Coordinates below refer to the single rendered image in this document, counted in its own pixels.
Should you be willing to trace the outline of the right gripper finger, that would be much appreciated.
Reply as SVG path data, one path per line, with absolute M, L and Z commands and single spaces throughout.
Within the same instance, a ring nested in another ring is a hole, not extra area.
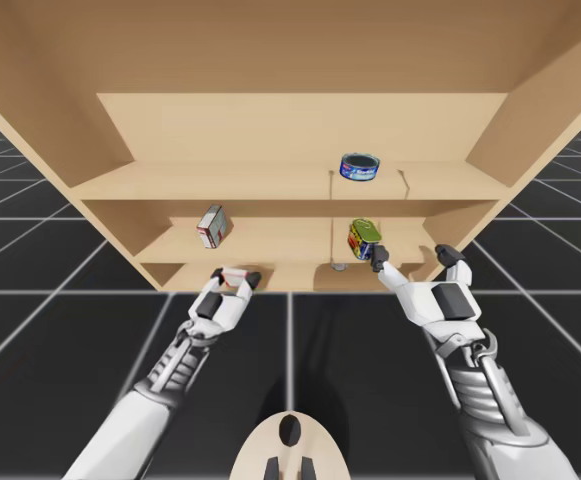
M 446 280 L 472 285 L 472 270 L 465 256 L 448 244 L 438 244 L 435 247 L 437 260 L 445 267 Z
M 411 297 L 409 280 L 389 262 L 389 252 L 380 244 L 373 247 L 370 265 L 380 282 L 400 299 Z

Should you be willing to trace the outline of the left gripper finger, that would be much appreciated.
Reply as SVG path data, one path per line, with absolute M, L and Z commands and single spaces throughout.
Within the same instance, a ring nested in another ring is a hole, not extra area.
M 211 276 L 210 279 L 206 282 L 201 290 L 201 295 L 207 295 L 208 293 L 217 293 L 221 294 L 222 285 L 225 282 L 223 277 L 223 269 L 216 268 Z
M 243 301 L 249 301 L 253 292 L 257 289 L 261 279 L 262 274 L 260 272 L 246 271 L 243 275 L 241 284 L 238 287 L 238 297 Z

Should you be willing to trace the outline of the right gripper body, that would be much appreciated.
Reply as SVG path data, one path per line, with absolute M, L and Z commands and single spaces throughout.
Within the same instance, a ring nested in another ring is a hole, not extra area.
M 442 321 L 476 321 L 481 316 L 469 286 L 459 281 L 408 282 L 400 287 L 406 318 L 423 327 Z

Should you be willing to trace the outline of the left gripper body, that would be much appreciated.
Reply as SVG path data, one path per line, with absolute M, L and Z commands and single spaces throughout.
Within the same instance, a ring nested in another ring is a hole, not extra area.
M 237 295 L 208 291 L 189 309 L 191 336 L 219 336 L 233 330 L 243 315 L 248 300 Z

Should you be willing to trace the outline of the green and blue rectangular can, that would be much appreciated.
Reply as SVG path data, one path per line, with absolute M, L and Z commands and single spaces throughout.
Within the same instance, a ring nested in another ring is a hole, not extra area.
M 354 219 L 349 228 L 348 245 L 359 260 L 369 260 L 374 246 L 379 244 L 382 236 L 374 222 L 367 218 Z

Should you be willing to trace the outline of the red and white carton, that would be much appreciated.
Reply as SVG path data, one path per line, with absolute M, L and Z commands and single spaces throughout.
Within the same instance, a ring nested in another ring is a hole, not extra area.
M 226 236 L 227 218 L 221 205 L 211 205 L 196 226 L 205 248 L 215 249 Z

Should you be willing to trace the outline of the blue flat can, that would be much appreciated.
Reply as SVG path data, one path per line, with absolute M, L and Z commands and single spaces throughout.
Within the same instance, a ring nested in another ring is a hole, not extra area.
M 366 182 L 373 180 L 378 172 L 380 159 L 364 153 L 347 153 L 340 162 L 340 175 L 351 181 Z

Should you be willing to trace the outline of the tan robot part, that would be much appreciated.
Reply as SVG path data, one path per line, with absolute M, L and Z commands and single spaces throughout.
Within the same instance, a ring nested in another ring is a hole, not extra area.
M 330 433 L 296 411 L 262 421 L 243 443 L 229 480 L 351 480 Z

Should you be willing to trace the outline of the pale wooden shelf unit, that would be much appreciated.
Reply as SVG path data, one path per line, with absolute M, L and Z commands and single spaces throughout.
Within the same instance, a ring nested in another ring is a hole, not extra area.
M 428 281 L 581 130 L 581 0 L 0 0 L 0 130 L 158 290 L 377 290 L 359 217 Z

